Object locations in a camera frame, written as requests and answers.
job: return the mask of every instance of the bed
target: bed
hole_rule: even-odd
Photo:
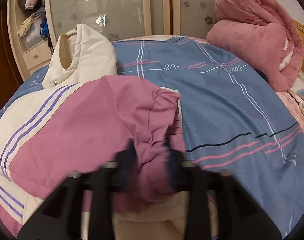
[[[286,237],[304,214],[304,107],[201,39],[149,36],[112,44],[119,75],[180,92],[186,158],[211,171],[231,170]],[[46,72],[47,66],[36,71],[0,118],[14,100],[41,90]],[[303,73],[298,79],[304,86]],[[0,174],[0,219],[14,236],[41,202]]]

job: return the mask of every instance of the wooden wardrobe frame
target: wooden wardrobe frame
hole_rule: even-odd
[[[181,0],[172,0],[173,35],[181,35]]]
[[[144,35],[152,35],[152,23],[151,23],[151,2],[150,0],[142,0],[143,3],[143,18],[144,18]],[[52,11],[51,11],[51,1],[45,0],[46,18],[48,30],[51,36],[51,41],[53,48],[57,44],[57,38],[55,35]],[[170,0],[163,0],[163,29],[164,35],[171,34],[171,23],[170,23]]]

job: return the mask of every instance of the pink blanket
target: pink blanket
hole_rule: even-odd
[[[302,67],[302,39],[275,0],[215,0],[218,22],[207,41],[261,70],[275,91],[287,91]]]

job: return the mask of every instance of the white stripe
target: white stripe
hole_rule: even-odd
[[[206,73],[206,72],[209,72],[209,71],[214,70],[214,69],[216,69],[216,68],[219,68],[219,67],[215,67],[215,68],[212,68],[212,69],[210,69],[210,70],[207,70],[207,71],[204,71],[204,72],[200,72],[200,73]]]
[[[196,41],[194,41],[195,42],[195,44],[199,47],[199,49],[203,52],[203,54],[204,55],[206,55],[210,60],[212,60],[212,62],[215,62],[218,66],[220,66],[220,64],[219,63],[217,63],[212,57],[211,57],[211,55],[206,51],[206,49],[204,48],[204,47],[202,47],[202,46],[200,46]]]
[[[275,128],[274,128],[272,122],[271,122],[270,119],[268,118],[268,116],[264,113],[264,111],[260,108],[260,106],[256,103],[256,101],[248,94],[245,85],[244,85],[244,84],[242,84],[242,85],[244,86],[245,93],[254,101],[254,103],[258,106],[258,108],[262,111],[262,113],[263,113],[263,114],[266,116],[266,118],[269,120],[269,122],[271,123],[271,125],[272,125],[272,127],[273,127],[273,129],[274,129],[274,133],[275,133],[276,130],[275,130]],[[278,134],[273,135],[273,137],[274,137],[274,139],[275,139],[276,141],[280,140],[280,137],[279,137]],[[282,160],[283,160],[283,162],[285,163],[286,157],[285,157],[284,151],[283,151],[282,147],[280,146],[280,144],[278,144],[278,145],[279,145],[280,150],[281,150],[281,153],[282,153]]]
[[[292,223],[292,219],[293,219],[293,216],[291,216],[291,219],[290,219],[290,223],[289,223],[289,232],[291,231],[291,223]]]
[[[48,67],[46,67],[37,77],[36,77],[36,79],[34,79],[34,81],[32,82],[32,84],[31,85],[33,85],[34,84],[34,82],[38,79],[38,77],[39,76],[41,76],[41,74],[46,70],[46,69],[48,69]]]
[[[141,49],[142,49],[142,41],[141,41],[141,48],[139,49],[138,51],[138,56],[136,58],[136,67],[137,67],[137,76],[139,77],[140,76],[140,73],[139,73],[139,70],[138,70],[138,59],[140,57],[140,54],[141,54]]]
[[[255,109],[263,116],[263,118],[265,119],[265,121],[268,123],[269,128],[270,128],[272,134],[275,133],[276,131],[272,129],[271,124],[270,124],[270,122],[269,122],[270,120],[268,120],[267,117],[266,117],[266,115],[263,114],[264,112],[262,111],[262,109],[257,105],[257,103],[255,102],[255,100],[251,97],[251,99],[255,102],[255,104],[260,108],[261,111],[253,104],[253,102],[245,95],[244,90],[243,90],[243,87],[236,81],[236,78],[235,78],[233,75],[232,75],[232,77],[234,78],[236,84],[238,84],[238,85],[241,87],[243,95],[247,98],[247,100],[250,101],[250,103],[255,107]],[[277,138],[276,138],[276,135],[273,135],[273,138],[274,138],[274,140],[275,140],[276,142],[278,141]],[[279,146],[280,149],[281,149],[282,161],[283,161],[283,163],[286,163],[287,159],[286,159],[285,154],[284,154],[284,152],[283,152],[282,146],[280,145],[279,142],[278,142],[277,144],[278,144],[278,146]],[[292,160],[292,159],[288,159],[288,160],[289,160],[289,161],[292,161],[292,162],[296,165],[296,161],[295,161],[295,160]]]
[[[143,71],[148,71],[148,70],[164,70],[164,69],[165,69],[165,68],[143,69]],[[136,71],[136,70],[133,70],[133,71],[118,72],[118,74],[130,73],[130,72],[137,72],[137,71]]]
[[[179,43],[177,43],[176,45],[180,45],[182,42],[184,42],[184,41],[186,41],[186,40],[188,40],[187,37],[183,38],[183,39],[182,39]]]
[[[144,78],[144,73],[143,73],[143,63],[142,63],[142,57],[143,57],[143,52],[145,49],[144,41],[143,41],[143,49],[142,49],[142,55],[141,55],[141,72],[142,72],[142,78]]]
[[[187,39],[187,40],[185,40],[184,42],[180,42],[178,45],[183,45],[183,44],[187,43],[188,41],[192,41],[192,40]]]

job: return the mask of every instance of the wooden cabinet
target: wooden cabinet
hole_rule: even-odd
[[[23,80],[26,80],[37,69],[47,65],[52,57],[47,41],[41,40],[27,48],[17,34],[21,24],[29,14],[22,11],[17,0],[7,0],[7,25],[14,59]]]
[[[0,6],[0,110],[23,83],[8,37],[6,9],[6,4]]]

